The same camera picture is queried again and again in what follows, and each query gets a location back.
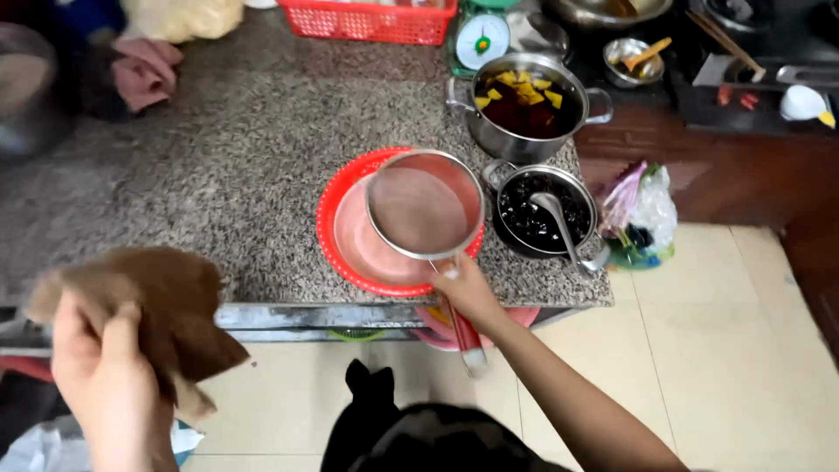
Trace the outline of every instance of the kitchen scale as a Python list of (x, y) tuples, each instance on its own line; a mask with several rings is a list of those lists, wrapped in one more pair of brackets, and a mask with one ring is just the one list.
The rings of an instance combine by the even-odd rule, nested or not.
[(446, 38), (449, 66), (456, 76), (472, 77), (490, 60), (507, 52), (510, 28), (506, 10), (518, 0), (463, 0), (457, 24)]

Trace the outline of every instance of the scale dial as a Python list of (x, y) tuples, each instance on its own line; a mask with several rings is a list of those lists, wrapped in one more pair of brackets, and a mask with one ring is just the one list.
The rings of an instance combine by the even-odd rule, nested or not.
[(503, 18), (484, 13), (472, 17), (457, 33), (455, 52), (465, 67), (477, 71), (507, 52), (510, 28)]

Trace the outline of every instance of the chopsticks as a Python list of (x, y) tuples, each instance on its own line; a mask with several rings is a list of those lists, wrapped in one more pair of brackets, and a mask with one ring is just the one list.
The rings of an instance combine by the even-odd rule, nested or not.
[(754, 76), (752, 76), (752, 83), (758, 83), (763, 79), (763, 76), (766, 75), (766, 69), (758, 65), (757, 62), (752, 59), (750, 55), (746, 53), (740, 46), (737, 45), (731, 38), (725, 34), (724, 31), (720, 29), (717, 24), (713, 23), (710, 19), (708, 19), (702, 13), (697, 12), (693, 8), (690, 8), (686, 11), (687, 16), (696, 23), (697, 26), (702, 28), (709, 36), (711, 36), (717, 43), (720, 44), (723, 48), (725, 48), (729, 53), (731, 53), (734, 57), (738, 58), (739, 60), (743, 61), (749, 69), (754, 71)]

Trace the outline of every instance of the beige tile floor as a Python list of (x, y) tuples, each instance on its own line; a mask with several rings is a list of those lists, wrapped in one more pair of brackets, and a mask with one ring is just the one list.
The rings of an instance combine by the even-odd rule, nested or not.
[[(611, 279), (615, 307), (536, 333), (690, 467), (839, 470), (839, 375), (772, 233), (684, 224), (671, 261)], [(318, 470), (356, 357), (394, 367), (398, 405), (478, 405), (579, 469), (497, 351), (492, 373), (472, 381), (456, 354), (418, 343), (248, 348), (251, 364), (206, 382), (220, 412), (186, 472)]]

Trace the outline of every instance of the granite countertop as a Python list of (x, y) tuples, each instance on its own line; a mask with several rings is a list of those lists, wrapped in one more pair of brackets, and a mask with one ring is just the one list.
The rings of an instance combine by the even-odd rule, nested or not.
[[(0, 164), (0, 306), (33, 278), (111, 247), (167, 244), (213, 260), (227, 302), (392, 306), (344, 281), (315, 236), (328, 179), (372, 149), (491, 160), (443, 103), (442, 48), (293, 36), (279, 9), (249, 10), (218, 41), (184, 48), (172, 103), (122, 125), (83, 120), (53, 155)], [(578, 174), (572, 143), (550, 162)], [(605, 271), (527, 260), (488, 227), (478, 256), (507, 306), (612, 304)]]

